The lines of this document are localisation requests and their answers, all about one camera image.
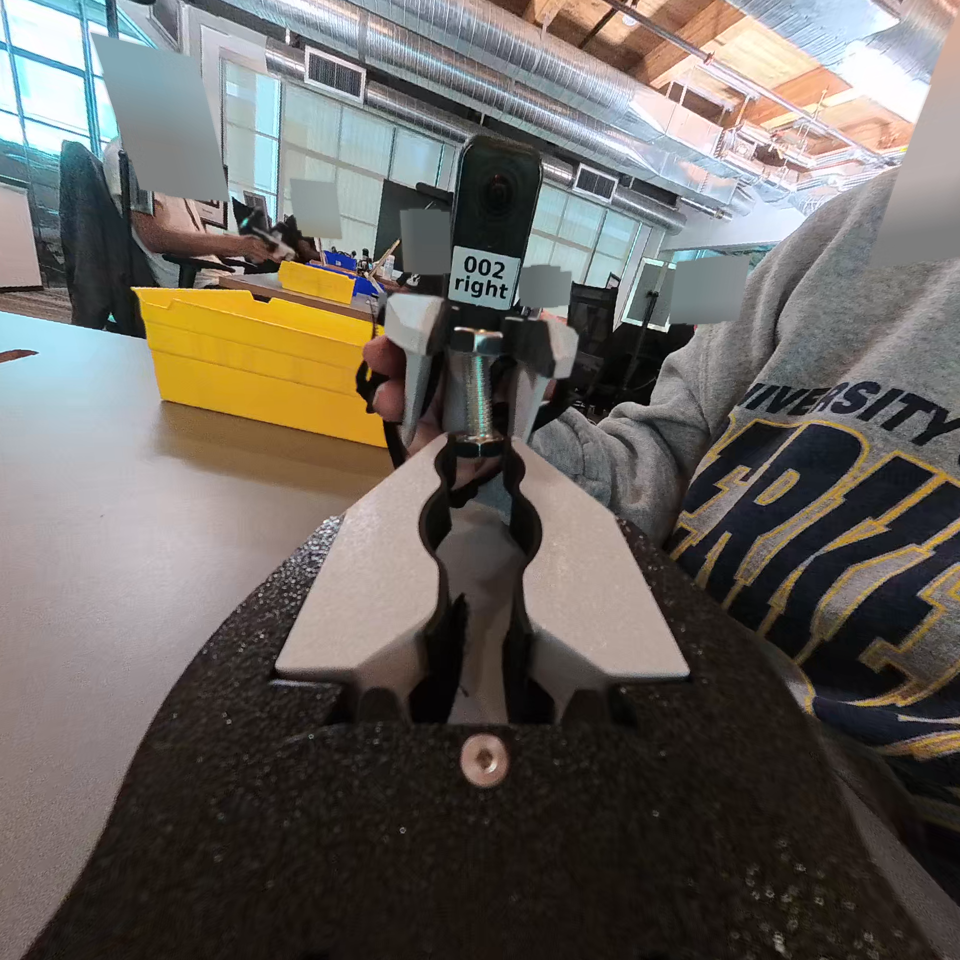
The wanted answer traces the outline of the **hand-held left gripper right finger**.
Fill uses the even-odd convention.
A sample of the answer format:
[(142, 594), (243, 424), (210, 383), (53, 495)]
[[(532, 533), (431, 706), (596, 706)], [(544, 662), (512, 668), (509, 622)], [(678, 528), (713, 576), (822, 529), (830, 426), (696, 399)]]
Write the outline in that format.
[(520, 440), (502, 475), (523, 556), (502, 650), (506, 702), (686, 681), (690, 666), (615, 516)]

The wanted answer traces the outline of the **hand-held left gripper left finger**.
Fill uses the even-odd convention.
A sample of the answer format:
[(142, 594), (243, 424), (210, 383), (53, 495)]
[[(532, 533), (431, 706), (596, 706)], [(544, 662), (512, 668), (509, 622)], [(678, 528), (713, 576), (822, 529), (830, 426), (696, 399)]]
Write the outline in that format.
[(463, 609), (437, 556), (451, 529), (456, 457), (441, 435), (343, 514), (275, 662), (284, 681), (411, 695), (457, 690)]

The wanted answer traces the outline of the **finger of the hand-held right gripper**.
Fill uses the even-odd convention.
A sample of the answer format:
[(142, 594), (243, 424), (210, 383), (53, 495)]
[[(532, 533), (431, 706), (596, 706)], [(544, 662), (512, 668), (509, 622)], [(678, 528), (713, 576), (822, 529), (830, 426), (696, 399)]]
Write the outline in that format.
[(579, 336), (562, 322), (509, 316), (503, 322), (501, 411), (506, 444), (527, 444), (571, 405), (569, 378)]
[(422, 450), (444, 432), (452, 309), (445, 298), (396, 294), (386, 302), (384, 343), (401, 366), (387, 372), (382, 418), (406, 450)]

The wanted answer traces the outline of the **steel hex bolt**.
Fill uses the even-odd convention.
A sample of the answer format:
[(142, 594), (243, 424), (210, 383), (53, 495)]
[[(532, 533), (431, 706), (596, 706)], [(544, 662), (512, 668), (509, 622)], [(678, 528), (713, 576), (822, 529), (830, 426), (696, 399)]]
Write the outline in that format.
[(491, 370), (503, 354), (496, 330), (456, 326), (449, 340), (448, 409), (445, 429), (466, 435), (499, 433), (493, 414)]

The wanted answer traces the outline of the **person's right hand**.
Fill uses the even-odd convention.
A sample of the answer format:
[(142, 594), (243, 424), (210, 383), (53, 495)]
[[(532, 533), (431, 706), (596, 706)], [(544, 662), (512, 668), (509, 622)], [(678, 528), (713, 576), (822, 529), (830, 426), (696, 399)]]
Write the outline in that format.
[[(374, 413), (381, 417), (384, 424), (402, 422), (405, 406), (406, 357), (404, 351), (386, 336), (379, 335), (365, 344), (363, 357), (374, 375), (386, 378), (373, 395)], [(434, 389), (430, 406), (423, 410), (413, 438), (405, 444), (407, 454), (418, 454), (445, 432), (443, 419), (446, 386), (447, 378), (442, 373)]]

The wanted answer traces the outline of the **blue plastic bin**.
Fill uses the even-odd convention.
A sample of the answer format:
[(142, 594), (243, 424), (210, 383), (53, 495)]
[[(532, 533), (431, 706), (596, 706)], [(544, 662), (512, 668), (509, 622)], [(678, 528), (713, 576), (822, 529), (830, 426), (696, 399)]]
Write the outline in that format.
[(322, 264), (325, 269), (353, 278), (353, 298), (377, 298), (384, 293), (375, 276), (375, 264), (366, 256), (355, 258), (336, 249), (326, 249), (322, 252)]

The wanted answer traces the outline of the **white board on stand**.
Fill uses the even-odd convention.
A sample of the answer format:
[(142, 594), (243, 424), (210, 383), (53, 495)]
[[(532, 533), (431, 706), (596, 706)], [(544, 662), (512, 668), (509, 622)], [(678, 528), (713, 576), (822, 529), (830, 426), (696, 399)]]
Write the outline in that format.
[(643, 258), (632, 283), (620, 322), (642, 326), (651, 296), (656, 299), (648, 329), (666, 333), (670, 328), (670, 306), (677, 265), (669, 260)]

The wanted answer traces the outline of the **black computer monitor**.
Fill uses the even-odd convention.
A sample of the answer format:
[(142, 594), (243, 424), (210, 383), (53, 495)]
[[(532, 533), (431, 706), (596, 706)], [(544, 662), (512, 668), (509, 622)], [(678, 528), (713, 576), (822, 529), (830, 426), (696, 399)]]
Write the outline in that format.
[(373, 261), (390, 257), (390, 249), (402, 239), (401, 213), (404, 210), (452, 210), (454, 193), (418, 182), (413, 187), (384, 179), (372, 250)]

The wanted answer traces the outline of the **small yellow plastic bin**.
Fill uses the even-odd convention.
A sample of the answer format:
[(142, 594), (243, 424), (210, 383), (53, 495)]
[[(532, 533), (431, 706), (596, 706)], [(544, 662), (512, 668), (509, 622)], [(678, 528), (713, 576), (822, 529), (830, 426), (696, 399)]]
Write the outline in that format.
[(283, 290), (335, 304), (349, 305), (354, 298), (357, 276), (315, 263), (284, 261), (278, 269)]

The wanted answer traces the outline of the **wooden office desk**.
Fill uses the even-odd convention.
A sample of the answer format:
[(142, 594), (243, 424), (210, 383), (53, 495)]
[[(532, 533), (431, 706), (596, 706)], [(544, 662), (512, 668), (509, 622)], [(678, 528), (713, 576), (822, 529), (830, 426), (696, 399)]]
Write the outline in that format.
[(281, 299), (363, 321), (375, 320), (378, 317), (378, 301), (375, 298), (357, 295), (349, 303), (342, 303), (323, 296), (288, 291), (282, 287), (277, 273), (223, 272), (219, 278), (219, 286), (223, 289), (246, 291), (263, 302)]

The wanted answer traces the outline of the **large yellow plastic bin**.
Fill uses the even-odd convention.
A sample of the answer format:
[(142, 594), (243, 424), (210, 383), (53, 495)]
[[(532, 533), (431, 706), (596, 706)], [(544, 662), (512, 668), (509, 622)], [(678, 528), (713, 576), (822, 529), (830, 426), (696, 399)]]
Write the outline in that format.
[(386, 447), (355, 386), (369, 319), (239, 290), (134, 293), (163, 401)]

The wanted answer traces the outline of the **black office chair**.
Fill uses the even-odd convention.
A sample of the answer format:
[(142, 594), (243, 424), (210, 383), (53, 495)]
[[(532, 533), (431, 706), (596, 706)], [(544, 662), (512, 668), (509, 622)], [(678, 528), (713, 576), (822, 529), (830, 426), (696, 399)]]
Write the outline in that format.
[(155, 286), (154, 276), (114, 204), (101, 161), (75, 141), (61, 145), (58, 200), (72, 325), (144, 339), (132, 289)]

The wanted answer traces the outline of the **silver air duct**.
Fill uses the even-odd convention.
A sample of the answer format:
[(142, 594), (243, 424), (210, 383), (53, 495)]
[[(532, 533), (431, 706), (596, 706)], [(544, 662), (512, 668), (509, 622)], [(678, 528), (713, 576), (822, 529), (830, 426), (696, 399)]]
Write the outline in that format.
[(956, 2), (236, 2), (691, 207), (813, 210), (899, 165)]

